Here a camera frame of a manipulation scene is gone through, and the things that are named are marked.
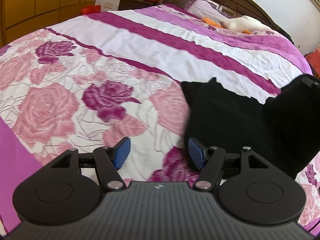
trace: blue gripper pad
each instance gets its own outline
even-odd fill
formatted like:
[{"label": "blue gripper pad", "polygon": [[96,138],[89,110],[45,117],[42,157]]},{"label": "blue gripper pad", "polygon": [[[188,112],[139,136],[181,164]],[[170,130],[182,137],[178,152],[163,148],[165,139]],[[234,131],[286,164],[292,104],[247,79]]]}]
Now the blue gripper pad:
[{"label": "blue gripper pad", "polygon": [[119,170],[127,159],[131,150],[131,140],[129,137],[123,137],[113,148],[114,158],[113,166]]},{"label": "blue gripper pad", "polygon": [[205,157],[207,156],[207,148],[205,148],[196,138],[191,137],[188,142],[188,151],[197,169],[203,169],[206,161]]}]

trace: ribbed black plate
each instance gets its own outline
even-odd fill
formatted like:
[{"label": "ribbed black plate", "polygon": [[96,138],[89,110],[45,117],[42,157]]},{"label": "ribbed black plate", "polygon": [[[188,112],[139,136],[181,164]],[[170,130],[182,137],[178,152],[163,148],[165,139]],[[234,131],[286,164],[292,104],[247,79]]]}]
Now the ribbed black plate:
[{"label": "ribbed black plate", "polygon": [[210,193],[186,182],[132,182],[108,193],[87,217],[44,227],[23,222],[5,239],[14,240],[308,240],[296,223],[275,227],[245,224],[228,215]]}]

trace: orange object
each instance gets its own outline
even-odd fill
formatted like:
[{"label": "orange object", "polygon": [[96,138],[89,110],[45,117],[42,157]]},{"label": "orange object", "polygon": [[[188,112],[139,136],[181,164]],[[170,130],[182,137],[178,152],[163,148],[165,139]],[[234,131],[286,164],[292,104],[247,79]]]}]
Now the orange object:
[{"label": "orange object", "polygon": [[97,12],[101,12],[101,5],[88,6],[81,9],[81,15],[92,14]]},{"label": "orange object", "polygon": [[208,17],[205,17],[205,18],[202,18],[202,21],[206,24],[209,24],[211,26],[214,26],[214,27],[218,27],[218,28],[222,28],[222,26],[218,23],[216,23],[215,21],[211,20],[210,18]]},{"label": "orange object", "polygon": [[306,55],[305,58],[317,74],[320,75],[320,47],[318,47],[315,52]]}]

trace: circular pad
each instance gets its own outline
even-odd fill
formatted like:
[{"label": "circular pad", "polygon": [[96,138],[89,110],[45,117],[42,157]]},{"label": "circular pad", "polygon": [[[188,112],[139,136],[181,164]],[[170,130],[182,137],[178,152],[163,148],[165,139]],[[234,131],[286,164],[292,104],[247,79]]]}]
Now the circular pad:
[{"label": "circular pad", "polygon": [[231,215],[264,226],[296,221],[306,202],[303,189],[275,169],[250,169],[228,179],[218,199]]},{"label": "circular pad", "polygon": [[101,197],[99,186],[69,169],[39,170],[13,193],[21,220],[40,225],[62,225],[89,214]]},{"label": "circular pad", "polygon": [[283,190],[279,185],[267,181],[255,182],[245,191],[253,201],[264,204],[276,202],[283,196]]}]

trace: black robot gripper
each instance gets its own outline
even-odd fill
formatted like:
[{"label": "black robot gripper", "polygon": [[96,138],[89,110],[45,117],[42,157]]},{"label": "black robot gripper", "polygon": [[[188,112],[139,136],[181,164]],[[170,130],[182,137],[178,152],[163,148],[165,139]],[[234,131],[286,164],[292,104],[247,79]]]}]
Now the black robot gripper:
[{"label": "black robot gripper", "polygon": [[[296,223],[303,189],[250,147],[229,154],[191,138],[189,154],[201,170],[193,187],[126,187],[117,170],[130,148],[129,138],[93,153],[71,148],[41,168],[16,188],[22,222],[4,239],[313,239]],[[81,168],[95,168],[99,185]],[[220,185],[222,178],[228,180]]]}]

